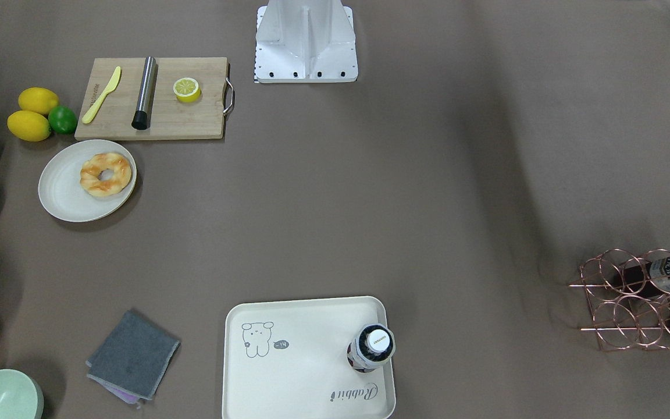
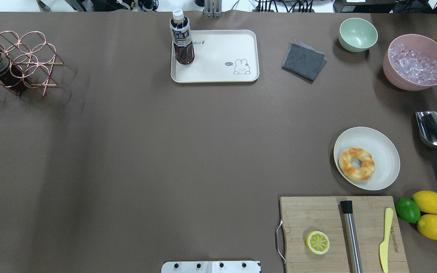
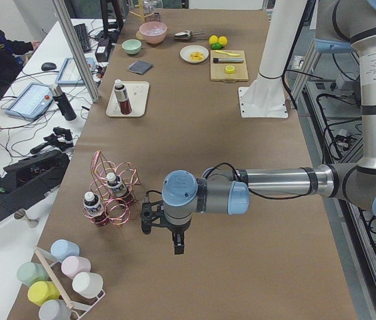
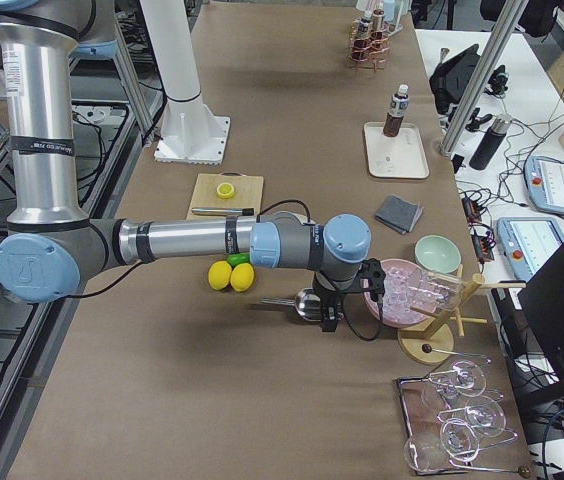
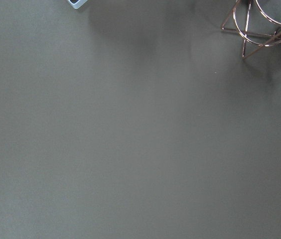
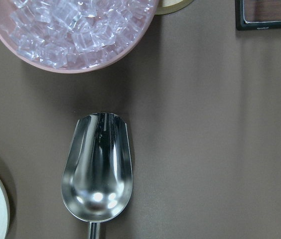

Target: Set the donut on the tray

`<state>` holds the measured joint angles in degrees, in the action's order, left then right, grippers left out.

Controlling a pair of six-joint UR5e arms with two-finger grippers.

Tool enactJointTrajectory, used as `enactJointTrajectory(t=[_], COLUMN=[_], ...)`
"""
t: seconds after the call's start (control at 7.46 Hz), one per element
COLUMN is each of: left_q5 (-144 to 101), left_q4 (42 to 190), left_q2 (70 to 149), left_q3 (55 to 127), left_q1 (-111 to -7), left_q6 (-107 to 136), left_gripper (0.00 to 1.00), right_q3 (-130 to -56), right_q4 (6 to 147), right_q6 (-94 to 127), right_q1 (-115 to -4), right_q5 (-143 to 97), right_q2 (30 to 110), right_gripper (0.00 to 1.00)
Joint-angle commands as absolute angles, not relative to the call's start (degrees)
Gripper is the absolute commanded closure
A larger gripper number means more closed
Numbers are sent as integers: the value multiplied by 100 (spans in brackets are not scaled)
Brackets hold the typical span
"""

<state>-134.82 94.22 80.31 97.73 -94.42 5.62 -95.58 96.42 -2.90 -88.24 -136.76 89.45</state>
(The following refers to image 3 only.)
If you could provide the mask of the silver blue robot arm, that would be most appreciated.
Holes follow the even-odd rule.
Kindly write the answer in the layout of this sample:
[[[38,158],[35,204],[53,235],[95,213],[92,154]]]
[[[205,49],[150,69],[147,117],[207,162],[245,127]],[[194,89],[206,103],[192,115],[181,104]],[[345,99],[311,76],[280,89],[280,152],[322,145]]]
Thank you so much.
[[[298,169],[206,170],[202,177],[173,171],[163,182],[160,223],[172,232],[175,252],[184,252],[192,214],[242,214],[250,194],[291,199],[318,194],[346,200],[376,216],[376,1],[320,1],[315,48],[359,55],[363,156],[356,163]]]

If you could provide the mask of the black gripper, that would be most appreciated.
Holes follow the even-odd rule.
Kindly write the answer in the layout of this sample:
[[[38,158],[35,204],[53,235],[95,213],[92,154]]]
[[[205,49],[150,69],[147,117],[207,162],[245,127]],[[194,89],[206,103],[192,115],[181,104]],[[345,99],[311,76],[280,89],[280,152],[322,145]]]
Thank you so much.
[[[188,222],[183,223],[182,225],[176,225],[164,219],[165,227],[172,232],[174,254],[184,254],[185,242],[184,242],[184,233],[188,229]]]

